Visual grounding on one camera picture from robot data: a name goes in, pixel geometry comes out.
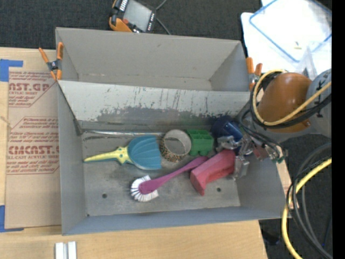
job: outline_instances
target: dish brush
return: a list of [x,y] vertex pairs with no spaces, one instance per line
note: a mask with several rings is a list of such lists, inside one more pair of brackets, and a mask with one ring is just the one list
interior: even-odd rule
[[163,184],[165,184],[170,179],[176,177],[177,175],[190,171],[202,163],[206,162],[209,158],[207,156],[199,156],[192,161],[190,161],[184,167],[160,178],[151,180],[149,175],[146,175],[142,178],[136,179],[130,188],[130,194],[132,197],[140,202],[147,202],[156,197],[158,197],[157,189],[160,188]]

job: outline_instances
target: green toy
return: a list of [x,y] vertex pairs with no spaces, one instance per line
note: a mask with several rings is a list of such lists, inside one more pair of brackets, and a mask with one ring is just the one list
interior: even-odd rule
[[204,129],[188,129],[186,130],[192,142],[192,148],[189,155],[206,156],[213,150],[214,139],[210,133]]

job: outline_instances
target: black floor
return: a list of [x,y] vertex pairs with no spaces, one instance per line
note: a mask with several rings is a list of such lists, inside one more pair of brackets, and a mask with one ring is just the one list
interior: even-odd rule
[[[163,0],[143,0],[158,6]],[[318,0],[332,10],[332,0]],[[113,0],[0,0],[0,46],[55,49],[55,27],[109,30],[107,18]],[[255,12],[260,0],[167,0],[157,16],[173,35],[243,40],[240,15]],[[159,24],[155,33],[165,33]],[[299,164],[315,148],[330,141],[307,135],[284,142],[289,150],[288,170],[293,178]],[[322,242],[332,212],[332,176],[327,169],[308,185],[308,210]],[[260,222],[264,232],[280,236],[280,220]],[[293,221],[289,233],[303,258],[320,256],[311,250]],[[333,248],[332,229],[325,248]],[[267,245],[268,258],[292,258],[283,241]]]

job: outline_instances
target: blue tape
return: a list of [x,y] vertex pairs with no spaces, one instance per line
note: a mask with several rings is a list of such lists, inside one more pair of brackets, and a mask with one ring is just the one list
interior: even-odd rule
[[23,228],[5,229],[5,205],[0,205],[0,233],[21,230],[23,230]]
[[0,81],[9,81],[10,67],[23,67],[23,61],[0,59]]

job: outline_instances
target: bin floor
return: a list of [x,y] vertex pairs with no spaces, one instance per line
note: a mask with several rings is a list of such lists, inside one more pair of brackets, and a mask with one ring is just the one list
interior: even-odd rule
[[[133,136],[84,133],[84,158],[126,146],[131,139]],[[130,187],[135,179],[145,175],[151,179],[163,176],[193,158],[187,156],[179,163],[162,159],[162,169],[156,171],[145,171],[128,163],[121,165],[117,161],[85,163],[86,214],[102,216],[240,206],[237,185],[231,177],[207,184],[205,195],[201,196],[191,184],[189,172],[169,180],[158,189],[159,197],[149,202],[135,201],[130,195]]]

